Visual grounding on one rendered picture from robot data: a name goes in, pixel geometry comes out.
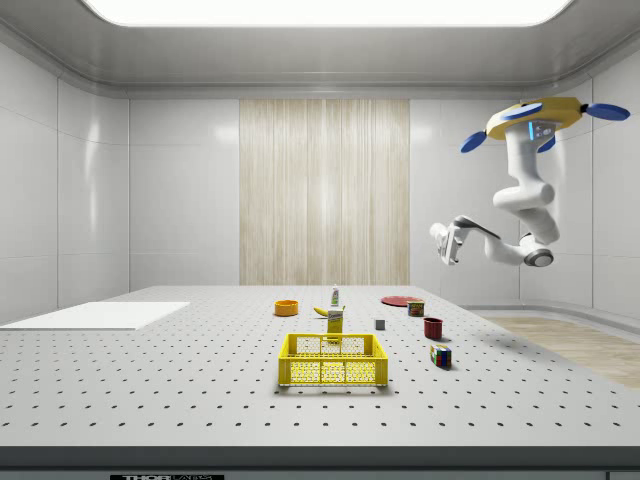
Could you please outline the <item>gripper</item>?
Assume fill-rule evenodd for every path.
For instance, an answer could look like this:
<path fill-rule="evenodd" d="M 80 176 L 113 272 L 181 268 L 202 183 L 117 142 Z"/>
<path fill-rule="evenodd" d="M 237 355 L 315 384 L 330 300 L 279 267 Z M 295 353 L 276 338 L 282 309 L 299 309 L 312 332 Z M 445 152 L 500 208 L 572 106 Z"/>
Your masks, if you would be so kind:
<path fill-rule="evenodd" d="M 460 239 L 458 233 L 460 229 L 455 225 L 435 226 L 435 241 L 437 245 L 438 253 L 441 260 L 446 265 L 456 265 L 458 263 L 457 251 L 463 244 L 463 240 Z"/>

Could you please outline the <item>drone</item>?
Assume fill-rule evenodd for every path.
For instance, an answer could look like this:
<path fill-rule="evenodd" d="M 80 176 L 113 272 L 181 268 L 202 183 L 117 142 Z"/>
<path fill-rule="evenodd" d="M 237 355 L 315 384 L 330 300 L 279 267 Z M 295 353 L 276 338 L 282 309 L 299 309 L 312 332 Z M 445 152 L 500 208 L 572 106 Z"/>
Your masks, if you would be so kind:
<path fill-rule="evenodd" d="M 577 122 L 583 114 L 610 121 L 624 121 L 630 116 L 625 108 L 605 104 L 582 104 L 575 97 L 540 98 L 529 103 L 515 104 L 494 114 L 484 131 L 476 132 L 462 144 L 460 151 L 469 152 L 481 145 L 487 136 L 496 140 L 505 139 L 508 127 L 519 122 L 550 121 L 556 129 L 564 129 Z"/>

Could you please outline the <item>yellow basket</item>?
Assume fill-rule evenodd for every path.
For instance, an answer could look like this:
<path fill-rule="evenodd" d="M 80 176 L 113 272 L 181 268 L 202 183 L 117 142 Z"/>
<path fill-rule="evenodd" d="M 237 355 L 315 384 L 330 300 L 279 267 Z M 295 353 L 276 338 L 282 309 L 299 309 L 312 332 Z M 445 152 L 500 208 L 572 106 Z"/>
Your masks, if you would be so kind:
<path fill-rule="evenodd" d="M 286 335 L 279 385 L 387 385 L 388 356 L 374 334 Z"/>

